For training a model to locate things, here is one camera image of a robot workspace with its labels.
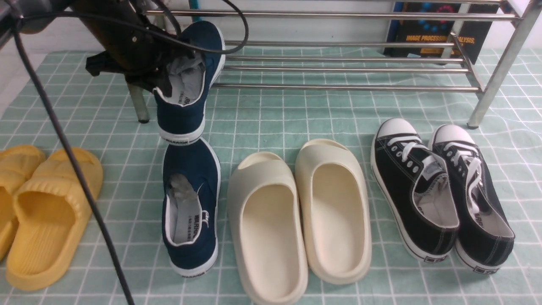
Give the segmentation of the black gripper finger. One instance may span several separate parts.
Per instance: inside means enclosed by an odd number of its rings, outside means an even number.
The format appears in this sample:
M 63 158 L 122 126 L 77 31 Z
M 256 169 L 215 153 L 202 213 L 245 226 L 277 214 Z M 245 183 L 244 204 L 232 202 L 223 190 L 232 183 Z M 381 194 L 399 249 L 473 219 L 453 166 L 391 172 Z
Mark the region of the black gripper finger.
M 184 47 L 174 47 L 170 54 L 169 54 L 169 60 L 182 60 L 183 58 L 188 58 L 188 60 L 197 59 L 197 60 L 204 60 L 204 54 L 199 50 L 191 50 L 189 48 Z

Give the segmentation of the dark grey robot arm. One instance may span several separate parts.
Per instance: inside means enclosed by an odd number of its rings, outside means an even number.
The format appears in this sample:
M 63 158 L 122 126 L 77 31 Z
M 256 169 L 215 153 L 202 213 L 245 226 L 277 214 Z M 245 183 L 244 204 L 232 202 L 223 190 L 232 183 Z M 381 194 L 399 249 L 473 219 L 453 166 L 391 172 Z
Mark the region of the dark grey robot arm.
M 105 49 L 87 59 L 93 77 L 102 72 L 124 75 L 127 83 L 147 91 L 159 87 L 171 95 L 166 66 L 177 58 L 194 58 L 200 50 L 171 35 L 146 16 L 148 0 L 2 0 L 1 37 L 15 39 L 21 60 L 39 95 L 45 91 L 22 45 L 22 33 L 39 33 L 54 19 L 80 19 Z

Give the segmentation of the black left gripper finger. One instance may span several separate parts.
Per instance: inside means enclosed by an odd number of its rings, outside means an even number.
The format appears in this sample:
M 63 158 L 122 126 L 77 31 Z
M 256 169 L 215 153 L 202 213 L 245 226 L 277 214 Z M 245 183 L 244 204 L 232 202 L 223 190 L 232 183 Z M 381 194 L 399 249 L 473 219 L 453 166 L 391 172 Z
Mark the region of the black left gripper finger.
M 160 89 L 161 94 L 170 98 L 172 96 L 172 85 L 167 73 L 145 73 L 144 75 L 125 75 L 125 80 L 130 85 L 152 92 Z

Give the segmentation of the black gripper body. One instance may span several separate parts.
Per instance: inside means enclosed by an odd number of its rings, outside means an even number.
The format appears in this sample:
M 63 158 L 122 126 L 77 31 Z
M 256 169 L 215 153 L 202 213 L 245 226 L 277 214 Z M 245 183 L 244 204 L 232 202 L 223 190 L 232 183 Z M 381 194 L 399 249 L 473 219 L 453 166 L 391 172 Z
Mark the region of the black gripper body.
M 154 0 L 76 0 L 70 8 L 73 12 L 101 15 L 173 37 L 153 25 L 145 15 L 149 9 L 165 8 L 162 1 L 156 4 Z M 181 47 L 128 26 L 96 19 L 81 21 L 105 49 L 86 60 L 86 70 L 93 77 L 101 72 L 144 75 L 158 71 L 171 62 L 171 50 Z

